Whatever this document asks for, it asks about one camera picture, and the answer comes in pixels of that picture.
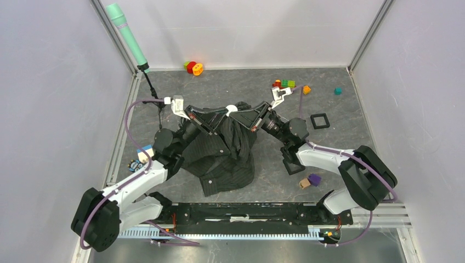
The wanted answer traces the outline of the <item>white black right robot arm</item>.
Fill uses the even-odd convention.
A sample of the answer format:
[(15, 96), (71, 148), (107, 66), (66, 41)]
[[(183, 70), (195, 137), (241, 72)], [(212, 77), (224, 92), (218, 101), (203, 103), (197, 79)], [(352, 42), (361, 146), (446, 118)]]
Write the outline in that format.
[(292, 175), (316, 167), (341, 176), (344, 187), (332, 190), (321, 200), (317, 218), (332, 223), (345, 210), (361, 207), (373, 211), (388, 195), (396, 201), (396, 176), (374, 150), (361, 145), (355, 150), (324, 147), (310, 142), (305, 120), (283, 121), (267, 102), (245, 110), (227, 106), (227, 116), (252, 132), (263, 130), (283, 143), (281, 153), (287, 172)]

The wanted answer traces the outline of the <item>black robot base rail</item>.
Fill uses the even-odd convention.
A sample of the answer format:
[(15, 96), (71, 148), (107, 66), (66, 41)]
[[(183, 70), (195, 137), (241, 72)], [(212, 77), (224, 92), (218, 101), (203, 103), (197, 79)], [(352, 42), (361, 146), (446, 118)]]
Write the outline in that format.
[(175, 203), (154, 223), (175, 233), (199, 235), (305, 234), (308, 226), (353, 224), (350, 210), (333, 215), (314, 203)]

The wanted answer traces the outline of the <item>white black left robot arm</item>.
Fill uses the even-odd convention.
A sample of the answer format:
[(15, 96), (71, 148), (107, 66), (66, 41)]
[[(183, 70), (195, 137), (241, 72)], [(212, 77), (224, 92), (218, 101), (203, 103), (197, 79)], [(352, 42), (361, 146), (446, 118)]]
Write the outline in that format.
[(143, 164), (126, 179), (98, 191), (88, 189), (82, 196), (72, 230), (80, 236), (82, 249), (94, 249), (97, 252), (107, 249), (117, 236), (148, 220), (166, 223), (172, 217), (172, 208), (159, 199), (157, 195), (148, 196), (137, 201), (147, 190), (164, 183), (174, 176), (180, 168), (194, 175), (205, 175), (216, 166), (213, 159), (208, 159), (205, 142), (198, 142), (190, 147), (197, 136), (204, 132), (208, 136), (218, 137), (217, 128), (238, 107), (228, 105), (222, 108), (201, 109), (191, 105), (183, 106), (181, 101), (171, 102), (172, 112), (183, 119), (178, 131), (160, 129), (155, 134), (154, 156), (149, 156)]

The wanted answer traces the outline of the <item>dark grey pinstriped shirt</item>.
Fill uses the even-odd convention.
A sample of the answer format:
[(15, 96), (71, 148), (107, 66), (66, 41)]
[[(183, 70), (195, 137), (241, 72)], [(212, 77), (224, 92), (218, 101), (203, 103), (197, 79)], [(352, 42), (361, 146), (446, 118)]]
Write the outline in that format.
[(183, 151), (182, 168), (196, 176), (204, 196), (233, 191), (254, 180), (257, 133), (225, 116), (215, 131), (200, 132)]

